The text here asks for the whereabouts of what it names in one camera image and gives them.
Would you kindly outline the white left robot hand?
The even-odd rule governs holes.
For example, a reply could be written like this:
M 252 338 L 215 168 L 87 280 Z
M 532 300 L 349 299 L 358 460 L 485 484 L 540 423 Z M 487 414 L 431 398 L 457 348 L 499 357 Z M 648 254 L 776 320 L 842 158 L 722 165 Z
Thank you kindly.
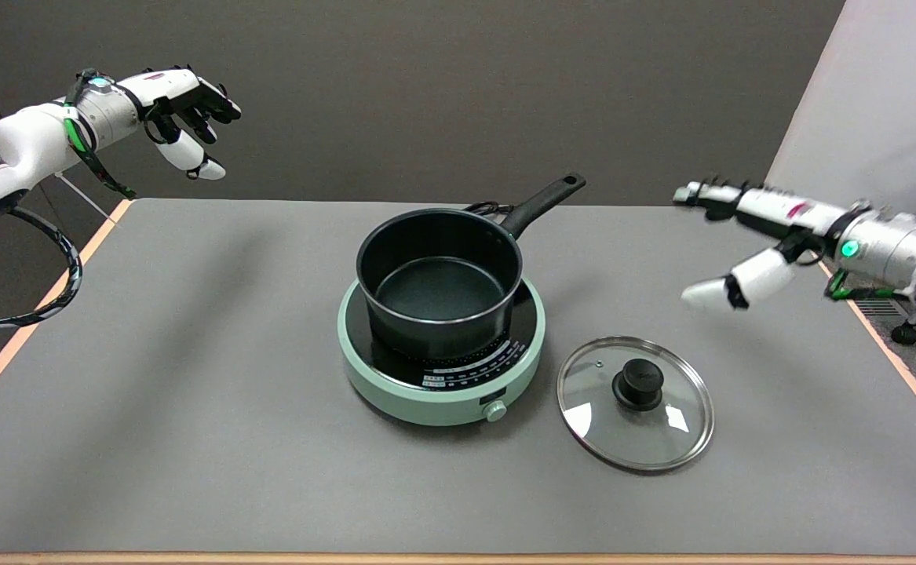
M 191 180 L 217 181 L 227 175 L 204 144 L 217 143 L 212 121 L 231 124 L 241 107 L 222 85 L 213 85 L 190 67 L 172 67 L 130 76 L 115 83 L 134 104 L 145 135 L 168 163 Z

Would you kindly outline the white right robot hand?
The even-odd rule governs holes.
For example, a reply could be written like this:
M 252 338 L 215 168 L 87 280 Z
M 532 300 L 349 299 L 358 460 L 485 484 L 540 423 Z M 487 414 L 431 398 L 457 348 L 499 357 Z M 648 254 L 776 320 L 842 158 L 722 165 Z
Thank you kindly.
M 681 300 L 703 311 L 748 310 L 789 285 L 803 253 L 817 260 L 838 249 L 834 226 L 848 211 L 787 191 L 748 183 L 690 182 L 673 193 L 674 206 L 701 208 L 706 221 L 736 221 L 775 240 L 720 278 L 688 286 Z

